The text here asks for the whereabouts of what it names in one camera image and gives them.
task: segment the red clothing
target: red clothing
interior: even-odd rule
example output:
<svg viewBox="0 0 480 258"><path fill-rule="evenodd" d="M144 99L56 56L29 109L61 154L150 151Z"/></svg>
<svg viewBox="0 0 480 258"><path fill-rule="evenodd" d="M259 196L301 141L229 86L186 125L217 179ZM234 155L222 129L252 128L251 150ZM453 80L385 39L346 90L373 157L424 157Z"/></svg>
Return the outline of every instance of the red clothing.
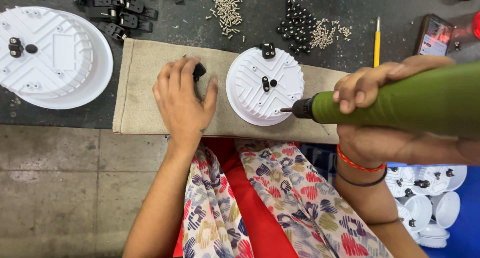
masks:
<svg viewBox="0 0 480 258"><path fill-rule="evenodd" d="M247 228L253 254L263 257L298 257L282 227L268 211L245 175L233 138L202 138L218 159L230 183L238 209ZM180 230L173 257L182 257L183 232Z"/></svg>

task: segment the black knob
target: black knob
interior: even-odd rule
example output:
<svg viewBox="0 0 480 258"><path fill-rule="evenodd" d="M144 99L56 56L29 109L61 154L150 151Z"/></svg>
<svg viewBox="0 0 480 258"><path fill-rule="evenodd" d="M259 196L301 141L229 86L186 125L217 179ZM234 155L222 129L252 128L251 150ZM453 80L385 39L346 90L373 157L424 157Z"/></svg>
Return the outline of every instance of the black knob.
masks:
<svg viewBox="0 0 480 258"><path fill-rule="evenodd" d="M38 51L39 49L34 45L34 44L29 44L25 47L25 51L27 51L30 54L34 54Z"/></svg>

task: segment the smartphone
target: smartphone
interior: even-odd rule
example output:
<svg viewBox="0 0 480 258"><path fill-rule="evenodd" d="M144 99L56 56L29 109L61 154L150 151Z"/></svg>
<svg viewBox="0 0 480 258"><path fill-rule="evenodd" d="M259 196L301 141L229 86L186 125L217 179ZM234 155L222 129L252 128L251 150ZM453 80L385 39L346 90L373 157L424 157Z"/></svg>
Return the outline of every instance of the smartphone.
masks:
<svg viewBox="0 0 480 258"><path fill-rule="evenodd" d="M453 25L435 14L423 17L414 55L447 55Z"/></svg>

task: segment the green electric screwdriver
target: green electric screwdriver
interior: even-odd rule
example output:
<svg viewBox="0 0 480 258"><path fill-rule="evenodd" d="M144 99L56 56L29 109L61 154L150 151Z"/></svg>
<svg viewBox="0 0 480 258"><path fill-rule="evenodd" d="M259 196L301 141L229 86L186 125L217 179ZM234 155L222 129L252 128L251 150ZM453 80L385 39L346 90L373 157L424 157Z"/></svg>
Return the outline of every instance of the green electric screwdriver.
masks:
<svg viewBox="0 0 480 258"><path fill-rule="evenodd" d="M332 95L333 91L321 92L280 111L322 124L387 126L480 139L480 62L429 70L385 85L372 105L351 114L341 113Z"/></svg>

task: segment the phone screen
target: phone screen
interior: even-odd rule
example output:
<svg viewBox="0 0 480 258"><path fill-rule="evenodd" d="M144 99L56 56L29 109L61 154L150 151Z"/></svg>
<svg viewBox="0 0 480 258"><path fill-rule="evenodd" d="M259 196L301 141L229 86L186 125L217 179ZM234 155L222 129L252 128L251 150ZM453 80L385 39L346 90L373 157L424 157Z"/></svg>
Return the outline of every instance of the phone screen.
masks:
<svg viewBox="0 0 480 258"><path fill-rule="evenodd" d="M429 15L426 19L427 23L418 54L446 55L453 26L436 15Z"/></svg>

